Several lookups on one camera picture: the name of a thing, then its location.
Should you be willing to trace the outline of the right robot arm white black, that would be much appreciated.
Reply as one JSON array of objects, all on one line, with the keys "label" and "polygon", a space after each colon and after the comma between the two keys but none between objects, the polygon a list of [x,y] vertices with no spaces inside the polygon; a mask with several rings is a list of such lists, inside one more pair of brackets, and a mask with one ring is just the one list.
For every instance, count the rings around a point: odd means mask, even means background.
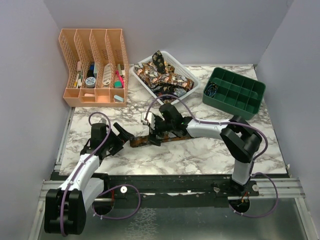
[{"label": "right robot arm white black", "polygon": [[143,113],[141,122],[149,127],[149,141],[160,146],[165,134],[177,138],[211,138],[222,140],[234,158],[234,169],[230,179],[230,191],[240,196],[248,189],[254,154],[259,150],[262,137],[242,117],[213,122],[183,117],[176,107],[166,103],[159,108],[161,116],[152,112]]}]

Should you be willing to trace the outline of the orange floral tie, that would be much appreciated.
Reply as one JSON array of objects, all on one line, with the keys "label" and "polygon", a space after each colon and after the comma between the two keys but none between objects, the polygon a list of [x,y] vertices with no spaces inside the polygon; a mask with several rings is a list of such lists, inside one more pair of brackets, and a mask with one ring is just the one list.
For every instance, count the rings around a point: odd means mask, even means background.
[{"label": "orange floral tie", "polygon": [[174,141],[182,141],[182,140],[189,140],[192,139],[191,136],[184,136],[184,137],[169,137],[165,135],[164,138],[157,138],[156,136],[136,136],[129,140],[129,145],[132,148],[138,148],[148,145],[154,145],[160,147],[162,143],[167,142],[174,142]]}]

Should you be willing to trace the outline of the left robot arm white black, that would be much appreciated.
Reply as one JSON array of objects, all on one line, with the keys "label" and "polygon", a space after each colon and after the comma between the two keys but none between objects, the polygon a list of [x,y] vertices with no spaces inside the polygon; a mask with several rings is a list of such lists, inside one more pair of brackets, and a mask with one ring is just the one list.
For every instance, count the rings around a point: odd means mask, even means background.
[{"label": "left robot arm white black", "polygon": [[118,123],[94,123],[90,138],[79,155],[79,161],[69,177],[56,189],[49,189],[45,196],[44,231],[49,234],[79,235],[87,220],[87,211],[97,196],[106,197],[111,186],[104,179],[93,177],[102,160],[123,149],[134,135]]}]

